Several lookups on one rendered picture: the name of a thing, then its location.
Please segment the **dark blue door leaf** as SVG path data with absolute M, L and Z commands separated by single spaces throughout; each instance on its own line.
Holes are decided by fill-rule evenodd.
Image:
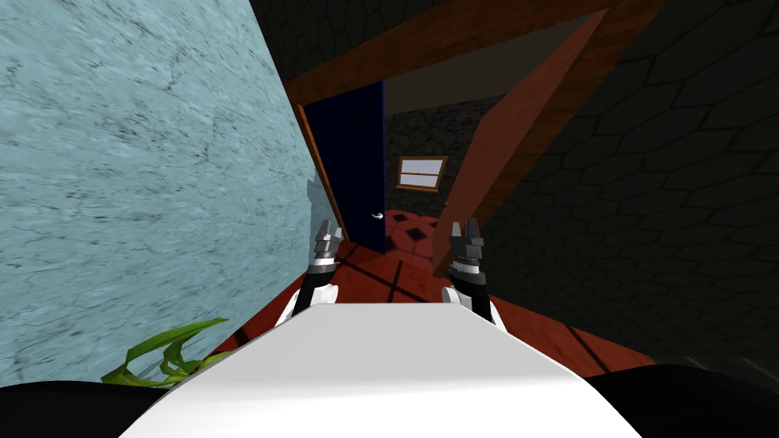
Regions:
M 386 251 L 385 87 L 382 81 L 304 106 L 348 238 Z

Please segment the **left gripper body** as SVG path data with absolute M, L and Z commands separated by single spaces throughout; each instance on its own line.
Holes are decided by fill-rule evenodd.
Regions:
M 315 240 L 313 262 L 334 262 L 342 239 L 332 234 L 322 234 Z

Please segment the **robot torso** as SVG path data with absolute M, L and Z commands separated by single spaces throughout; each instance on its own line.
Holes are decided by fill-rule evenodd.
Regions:
M 587 382 L 453 303 L 313 306 L 120 438 L 641 438 Z

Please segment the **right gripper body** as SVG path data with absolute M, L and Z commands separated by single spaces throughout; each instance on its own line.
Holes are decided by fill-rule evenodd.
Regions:
M 451 236 L 449 238 L 453 260 L 463 264 L 478 264 L 483 258 L 484 240 L 474 236 Z

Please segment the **wooden framed window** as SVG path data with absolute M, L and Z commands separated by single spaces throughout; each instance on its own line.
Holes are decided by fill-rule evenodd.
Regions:
M 401 156 L 397 189 L 420 192 L 439 191 L 447 156 Z

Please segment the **green leafy plant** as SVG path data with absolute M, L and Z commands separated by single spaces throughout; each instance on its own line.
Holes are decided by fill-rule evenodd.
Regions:
M 112 385 L 169 389 L 194 376 L 197 372 L 218 363 L 230 354 L 226 351 L 203 360 L 186 360 L 182 353 L 183 346 L 188 340 L 209 327 L 225 321 L 223 318 L 209 319 L 154 335 L 128 349 L 125 363 L 102 376 L 101 382 Z M 161 381 L 142 379 L 128 369 L 128 365 L 135 359 L 160 348 L 163 350 L 163 357 L 159 368 L 165 379 Z

